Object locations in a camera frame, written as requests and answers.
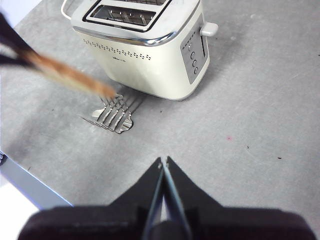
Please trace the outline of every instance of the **table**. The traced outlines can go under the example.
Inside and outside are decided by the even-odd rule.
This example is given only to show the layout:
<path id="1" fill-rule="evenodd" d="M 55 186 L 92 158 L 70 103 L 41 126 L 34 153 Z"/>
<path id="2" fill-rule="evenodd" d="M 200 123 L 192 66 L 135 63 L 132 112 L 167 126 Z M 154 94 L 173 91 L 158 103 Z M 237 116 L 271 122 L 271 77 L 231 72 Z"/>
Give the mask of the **table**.
<path id="1" fill-rule="evenodd" d="M 38 52 L 125 90 L 60 14 L 61 2 L 43 0 L 16 31 Z M 189 98 L 148 95 L 118 135 L 78 117 L 101 107 L 96 96 L 1 67 L 1 150 L 75 205 L 110 203 L 171 156 L 221 204 L 296 212 L 320 237 L 319 2 L 203 4 L 219 31 Z"/>

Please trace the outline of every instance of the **ventilation holes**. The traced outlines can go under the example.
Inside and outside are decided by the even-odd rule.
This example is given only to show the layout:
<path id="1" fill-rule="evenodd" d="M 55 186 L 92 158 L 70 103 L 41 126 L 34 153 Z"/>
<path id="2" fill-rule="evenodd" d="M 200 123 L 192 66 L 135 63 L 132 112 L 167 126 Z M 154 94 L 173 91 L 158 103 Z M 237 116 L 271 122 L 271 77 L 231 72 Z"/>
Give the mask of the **ventilation holes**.
<path id="1" fill-rule="evenodd" d="M 151 56 L 147 55 L 143 55 L 142 53 L 136 53 L 136 52 L 130 52 L 130 51 L 125 51 L 125 50 L 121 50 L 121 49 L 114 49 L 113 47 L 108 47 L 107 45 L 102 45 L 102 44 L 98 44 L 96 42 L 93 41 L 89 41 L 89 40 L 85 40 L 83 39 L 84 43 L 94 47 L 94 48 L 99 48 L 99 49 L 103 49 L 105 51 L 109 51 L 109 52 L 113 52 L 113 53 L 118 53 L 119 55 L 124 55 L 124 56 L 128 56 L 128 57 L 135 57 L 136 59 L 140 58 L 140 59 L 146 59 L 146 60 L 151 60 Z"/>

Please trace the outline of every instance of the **white floor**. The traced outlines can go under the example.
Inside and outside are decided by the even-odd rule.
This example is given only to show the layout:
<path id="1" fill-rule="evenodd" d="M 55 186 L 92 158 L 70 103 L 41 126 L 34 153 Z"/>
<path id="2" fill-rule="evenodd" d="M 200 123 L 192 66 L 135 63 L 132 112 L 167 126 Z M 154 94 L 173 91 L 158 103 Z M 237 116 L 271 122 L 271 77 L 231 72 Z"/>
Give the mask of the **white floor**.
<path id="1" fill-rule="evenodd" d="M 38 211 L 17 188 L 0 177 L 0 239 L 16 240 L 28 218 Z"/>
<path id="2" fill-rule="evenodd" d="M 0 11 L 14 27 L 40 1 L 1 0 Z M 16 240 L 28 218 L 37 211 L 37 207 L 0 172 L 0 240 Z"/>

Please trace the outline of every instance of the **toaster lever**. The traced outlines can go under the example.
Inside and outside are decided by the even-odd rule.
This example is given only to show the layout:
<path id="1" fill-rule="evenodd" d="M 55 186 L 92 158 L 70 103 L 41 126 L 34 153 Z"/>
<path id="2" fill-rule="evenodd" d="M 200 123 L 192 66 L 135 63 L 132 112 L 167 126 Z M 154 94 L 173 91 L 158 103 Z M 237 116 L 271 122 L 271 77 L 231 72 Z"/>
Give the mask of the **toaster lever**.
<path id="1" fill-rule="evenodd" d="M 212 37 L 218 31 L 219 26 L 212 22 L 205 22 L 203 27 L 200 29 L 200 35 L 205 37 Z"/>

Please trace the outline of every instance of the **toaster control panel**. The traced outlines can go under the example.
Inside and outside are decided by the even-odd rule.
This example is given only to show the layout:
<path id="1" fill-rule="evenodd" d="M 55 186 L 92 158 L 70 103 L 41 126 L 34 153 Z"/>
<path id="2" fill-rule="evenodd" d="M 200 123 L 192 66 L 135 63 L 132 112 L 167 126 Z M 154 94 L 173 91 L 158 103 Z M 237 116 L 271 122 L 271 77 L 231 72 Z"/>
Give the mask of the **toaster control panel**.
<path id="1" fill-rule="evenodd" d="M 189 34 L 182 41 L 180 50 L 190 84 L 196 80 L 199 72 L 208 59 L 207 37 L 200 35 L 204 25 L 202 14 Z"/>

